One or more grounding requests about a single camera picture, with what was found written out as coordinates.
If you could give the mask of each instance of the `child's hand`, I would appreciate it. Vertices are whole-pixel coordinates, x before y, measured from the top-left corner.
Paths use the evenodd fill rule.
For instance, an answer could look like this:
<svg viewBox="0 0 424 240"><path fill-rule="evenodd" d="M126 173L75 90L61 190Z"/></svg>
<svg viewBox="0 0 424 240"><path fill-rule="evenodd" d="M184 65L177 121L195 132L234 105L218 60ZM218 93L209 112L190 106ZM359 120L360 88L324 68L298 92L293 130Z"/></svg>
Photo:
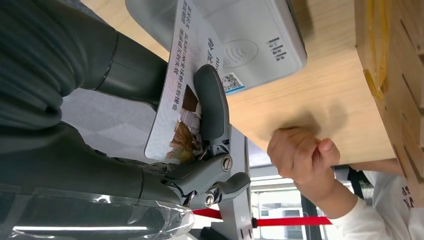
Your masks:
<svg viewBox="0 0 424 240"><path fill-rule="evenodd" d="M314 181L340 160L333 141L319 140L301 128L276 130L267 153L278 173L298 185Z"/></svg>

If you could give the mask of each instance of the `plastic wrap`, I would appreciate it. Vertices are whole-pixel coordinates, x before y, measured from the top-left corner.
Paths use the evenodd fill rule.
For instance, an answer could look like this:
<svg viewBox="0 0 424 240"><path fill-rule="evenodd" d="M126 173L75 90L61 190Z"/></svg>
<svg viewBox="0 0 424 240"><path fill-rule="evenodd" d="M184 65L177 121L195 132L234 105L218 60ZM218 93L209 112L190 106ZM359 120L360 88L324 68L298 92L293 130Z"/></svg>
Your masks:
<svg viewBox="0 0 424 240"><path fill-rule="evenodd" d="M193 224L193 212L172 203L0 185L0 240L162 240Z"/></svg>

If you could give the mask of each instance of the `white card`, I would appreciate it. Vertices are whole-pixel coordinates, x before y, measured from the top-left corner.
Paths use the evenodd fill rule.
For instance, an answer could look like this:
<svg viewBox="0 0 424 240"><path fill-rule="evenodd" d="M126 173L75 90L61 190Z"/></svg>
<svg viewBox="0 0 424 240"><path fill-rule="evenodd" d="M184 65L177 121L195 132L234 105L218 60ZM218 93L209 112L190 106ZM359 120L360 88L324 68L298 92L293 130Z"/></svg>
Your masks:
<svg viewBox="0 0 424 240"><path fill-rule="evenodd" d="M223 50L216 32L192 0L178 0L166 80L144 150L150 159L183 163L201 153L201 107L193 78L205 65L222 72Z"/></svg>

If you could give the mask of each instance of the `red barrier tape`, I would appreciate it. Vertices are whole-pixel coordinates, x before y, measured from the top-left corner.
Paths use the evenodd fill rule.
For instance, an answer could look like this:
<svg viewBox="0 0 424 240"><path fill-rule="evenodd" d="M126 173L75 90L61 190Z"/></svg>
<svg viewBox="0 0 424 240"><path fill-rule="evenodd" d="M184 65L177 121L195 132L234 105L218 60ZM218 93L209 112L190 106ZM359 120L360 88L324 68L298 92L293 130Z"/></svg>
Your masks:
<svg viewBox="0 0 424 240"><path fill-rule="evenodd" d="M307 217L284 217L275 219L258 219L257 226L313 226L313 225L331 225L332 223L325 216L307 216Z"/></svg>
<svg viewBox="0 0 424 240"><path fill-rule="evenodd" d="M214 219L223 219L220 211L211 209L211 208L194 210L193 213L199 216L204 216L204 217L209 217Z"/></svg>
<svg viewBox="0 0 424 240"><path fill-rule="evenodd" d="M214 219L223 219L220 211L206 208L194 210L194 214ZM325 216L308 216L308 217L284 217L274 219L257 219L258 227L266 226L313 226L313 225L331 225L332 223Z"/></svg>

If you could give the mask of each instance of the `nfc symbol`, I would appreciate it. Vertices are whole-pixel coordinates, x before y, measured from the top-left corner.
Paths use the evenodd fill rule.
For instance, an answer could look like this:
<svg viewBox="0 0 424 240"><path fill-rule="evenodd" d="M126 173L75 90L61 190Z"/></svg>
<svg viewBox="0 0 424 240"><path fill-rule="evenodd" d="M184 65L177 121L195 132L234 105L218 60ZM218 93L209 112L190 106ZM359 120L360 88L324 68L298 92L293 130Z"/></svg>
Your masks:
<svg viewBox="0 0 424 240"><path fill-rule="evenodd" d="M224 68L235 68L252 61L258 46L250 40L234 40L224 45Z"/></svg>

